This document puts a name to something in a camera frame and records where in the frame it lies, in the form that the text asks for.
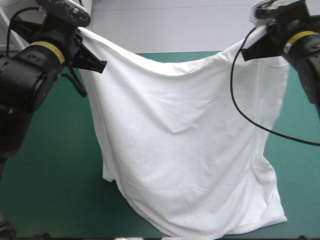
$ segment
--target yellow band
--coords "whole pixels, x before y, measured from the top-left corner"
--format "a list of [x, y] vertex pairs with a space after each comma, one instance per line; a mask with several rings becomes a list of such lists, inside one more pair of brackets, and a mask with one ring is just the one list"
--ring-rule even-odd
[[65, 60], [65, 56], [59, 50], [59, 48], [57, 48], [55, 45], [53, 45], [53, 44], [51, 44], [49, 42], [46, 42], [46, 41], [35, 41], [31, 45], [39, 45], [39, 46], [43, 46], [43, 47], [49, 49], [51, 52], [53, 52], [57, 56], [57, 58], [59, 59], [61, 64], [63, 64], [66, 61]]
[[288, 40], [288, 43], [290, 43], [292, 45], [296, 41], [298, 41], [300, 38], [303, 38], [304, 36], [307, 36], [307, 35], [314, 35], [314, 34], [316, 34], [314, 31], [301, 31], [301, 32], [298, 32], [297, 34], [295, 34], [292, 37], [290, 37], [290, 39]]

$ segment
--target green table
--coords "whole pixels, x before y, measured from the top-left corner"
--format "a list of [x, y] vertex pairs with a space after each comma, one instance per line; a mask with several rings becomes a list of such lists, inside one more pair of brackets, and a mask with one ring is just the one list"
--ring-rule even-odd
[[[212, 54], [144, 56], [181, 62]], [[317, 113], [293, 70], [275, 129], [320, 142]], [[319, 238], [320, 148], [272, 135], [265, 156], [276, 170], [288, 222], [226, 237], [297, 238], [303, 234]], [[89, 101], [66, 79], [55, 84], [35, 114], [20, 152], [8, 160], [0, 182], [0, 209], [21, 237], [41, 232], [79, 238], [164, 236], [129, 207], [114, 182], [102, 179], [102, 156]]]

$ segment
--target t-shirt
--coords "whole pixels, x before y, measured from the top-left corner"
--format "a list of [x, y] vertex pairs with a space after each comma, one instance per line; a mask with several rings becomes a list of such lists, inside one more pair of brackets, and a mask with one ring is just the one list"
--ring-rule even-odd
[[[80, 31], [84, 45], [108, 62], [102, 74], [81, 70], [103, 177], [116, 180], [139, 215], [166, 235], [201, 239], [287, 220], [275, 170], [263, 156], [268, 133], [231, 100], [241, 42], [203, 59], [162, 63]], [[267, 128], [280, 114], [288, 69], [282, 57], [239, 56], [235, 64], [236, 102]]]

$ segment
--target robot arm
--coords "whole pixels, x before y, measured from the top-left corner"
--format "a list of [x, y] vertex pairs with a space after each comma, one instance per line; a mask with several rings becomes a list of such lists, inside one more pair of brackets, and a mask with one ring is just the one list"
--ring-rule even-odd
[[14, 57], [0, 55], [0, 165], [19, 150], [34, 112], [65, 67], [85, 97], [87, 93], [72, 67], [102, 73], [107, 63], [97, 59], [77, 34], [78, 27], [90, 23], [85, 8], [71, 0], [37, 3], [46, 10], [43, 24], [13, 17], [9, 26], [30, 46]]
[[253, 6], [251, 21], [267, 25], [267, 33], [241, 51], [244, 60], [284, 57], [320, 118], [320, 15], [310, 16], [305, 0], [262, 0]]

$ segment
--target cable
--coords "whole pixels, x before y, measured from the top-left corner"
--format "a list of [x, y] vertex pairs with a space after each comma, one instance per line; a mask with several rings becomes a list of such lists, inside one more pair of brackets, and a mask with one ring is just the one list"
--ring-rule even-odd
[[19, 14], [21, 13], [24, 13], [26, 11], [30, 11], [30, 10], [37, 10], [39, 11], [40, 7], [38, 6], [32, 6], [32, 7], [26, 7], [26, 8], [23, 8], [19, 11], [17, 11], [10, 19], [10, 23], [9, 23], [9, 26], [8, 26], [8, 32], [7, 32], [7, 35], [6, 35], [6, 52], [5, 52], [5, 55], [8, 56], [9, 55], [9, 50], [10, 50], [10, 34], [11, 34], [11, 22], [13, 19], [15, 19]]
[[253, 33], [253, 31], [256, 30], [256, 28], [253, 28], [248, 34], [247, 36], [245, 37], [245, 39], [243, 40], [243, 43], [241, 44], [238, 52], [236, 53], [235, 57], [234, 57], [234, 60], [233, 60], [233, 63], [232, 63], [232, 66], [231, 66], [231, 73], [230, 73], [230, 92], [231, 92], [231, 98], [232, 98], [232, 102], [236, 108], [236, 110], [246, 119], [248, 120], [251, 124], [255, 125], [256, 127], [260, 128], [260, 129], [263, 129], [271, 134], [274, 134], [274, 135], [277, 135], [279, 137], [282, 137], [282, 138], [285, 138], [285, 139], [289, 139], [289, 140], [292, 140], [292, 141], [296, 141], [296, 142], [299, 142], [299, 143], [303, 143], [303, 144], [308, 144], [308, 145], [313, 145], [313, 146], [320, 146], [320, 142], [313, 142], [313, 141], [306, 141], [306, 140], [303, 140], [303, 139], [300, 139], [300, 138], [296, 138], [296, 137], [292, 137], [292, 136], [287, 136], [287, 135], [284, 135], [282, 133], [279, 133], [279, 132], [276, 132], [276, 131], [273, 131], [273, 130], [270, 130], [264, 126], [261, 126], [259, 125], [258, 123], [254, 122], [253, 120], [251, 120], [249, 117], [247, 117], [241, 110], [240, 108], [238, 107], [237, 103], [236, 103], [236, 100], [235, 100], [235, 96], [234, 96], [234, 85], [233, 85], [233, 79], [234, 79], [234, 69], [235, 69], [235, 64], [236, 64], [236, 60], [238, 58], [238, 55], [240, 54], [241, 50], [243, 49], [248, 37]]
[[2, 174], [4, 173], [6, 161], [7, 161], [6, 158], [0, 159], [0, 180], [1, 180]]

